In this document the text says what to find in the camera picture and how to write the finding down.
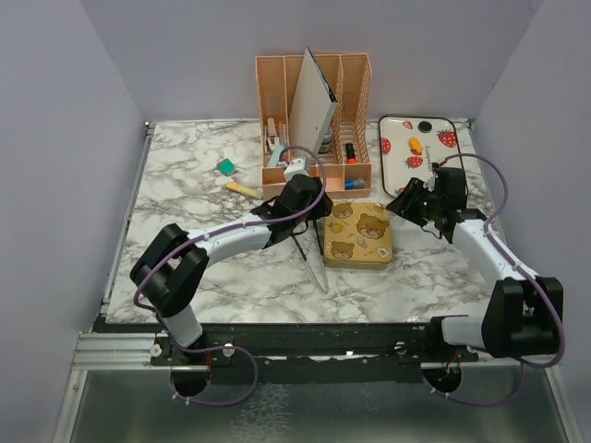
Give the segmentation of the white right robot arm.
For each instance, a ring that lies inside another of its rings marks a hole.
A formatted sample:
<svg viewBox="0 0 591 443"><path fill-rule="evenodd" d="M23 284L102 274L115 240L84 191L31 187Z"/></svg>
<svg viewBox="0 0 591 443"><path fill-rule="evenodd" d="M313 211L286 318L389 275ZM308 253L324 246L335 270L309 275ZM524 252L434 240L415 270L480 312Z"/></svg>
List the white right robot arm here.
<svg viewBox="0 0 591 443"><path fill-rule="evenodd" d="M527 365L535 355L563 356L562 285L523 265L491 230L485 214L468 207L463 169L439 167L427 181L411 178L387 209L419 227L432 224L439 238L476 267L490 290L483 316L431 320L436 331L424 339L431 359L444 361L458 346Z"/></svg>

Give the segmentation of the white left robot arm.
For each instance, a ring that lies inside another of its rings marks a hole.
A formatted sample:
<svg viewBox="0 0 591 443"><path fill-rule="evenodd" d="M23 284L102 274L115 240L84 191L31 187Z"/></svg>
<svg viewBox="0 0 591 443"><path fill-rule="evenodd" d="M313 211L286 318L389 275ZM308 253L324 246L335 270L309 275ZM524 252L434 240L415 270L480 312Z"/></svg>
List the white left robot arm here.
<svg viewBox="0 0 591 443"><path fill-rule="evenodd" d="M163 227L130 271L137 295L150 302L172 335L172 353L196 363L204 351L203 328L190 307L207 268L236 255L263 250L291 237L302 222L326 217L332 200L318 177L293 176L281 194L241 219L190 233Z"/></svg>

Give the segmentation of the black-tipped metal tongs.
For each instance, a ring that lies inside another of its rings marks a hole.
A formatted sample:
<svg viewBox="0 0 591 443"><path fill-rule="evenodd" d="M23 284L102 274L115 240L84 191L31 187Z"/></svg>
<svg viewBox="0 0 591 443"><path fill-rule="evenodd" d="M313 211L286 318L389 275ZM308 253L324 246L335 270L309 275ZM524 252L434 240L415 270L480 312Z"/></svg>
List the black-tipped metal tongs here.
<svg viewBox="0 0 591 443"><path fill-rule="evenodd" d="M310 279L324 294L329 292L329 279L324 265L323 245L317 221L304 221L291 235L299 257L307 269Z"/></svg>

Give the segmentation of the gold metal cookie tin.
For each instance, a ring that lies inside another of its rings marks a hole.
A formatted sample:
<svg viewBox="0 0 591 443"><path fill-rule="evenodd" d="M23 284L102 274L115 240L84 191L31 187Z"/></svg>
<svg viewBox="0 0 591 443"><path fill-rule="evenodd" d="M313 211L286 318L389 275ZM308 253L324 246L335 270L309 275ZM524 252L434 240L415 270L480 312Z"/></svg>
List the gold metal cookie tin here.
<svg viewBox="0 0 591 443"><path fill-rule="evenodd" d="M335 256L331 253L324 256L327 267L338 269L384 270L391 262L392 253L385 249L368 250L361 254L339 250Z"/></svg>

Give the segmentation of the silver tin lid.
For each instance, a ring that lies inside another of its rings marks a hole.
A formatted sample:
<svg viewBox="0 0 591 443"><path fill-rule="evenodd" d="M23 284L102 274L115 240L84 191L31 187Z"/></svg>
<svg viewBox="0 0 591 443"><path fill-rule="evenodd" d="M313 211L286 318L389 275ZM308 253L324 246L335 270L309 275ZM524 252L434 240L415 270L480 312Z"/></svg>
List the silver tin lid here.
<svg viewBox="0 0 591 443"><path fill-rule="evenodd" d="M337 201L326 217L323 252L389 250L393 257L390 213L379 203Z"/></svg>

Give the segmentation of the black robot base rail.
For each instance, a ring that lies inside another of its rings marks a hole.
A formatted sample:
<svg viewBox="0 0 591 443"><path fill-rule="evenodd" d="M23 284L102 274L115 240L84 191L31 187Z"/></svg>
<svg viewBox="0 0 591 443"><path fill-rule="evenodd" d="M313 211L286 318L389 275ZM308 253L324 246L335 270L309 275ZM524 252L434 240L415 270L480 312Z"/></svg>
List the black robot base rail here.
<svg viewBox="0 0 591 443"><path fill-rule="evenodd" d="M206 324L187 351L157 335L151 366L215 384L418 383L425 368L477 360L427 323Z"/></svg>

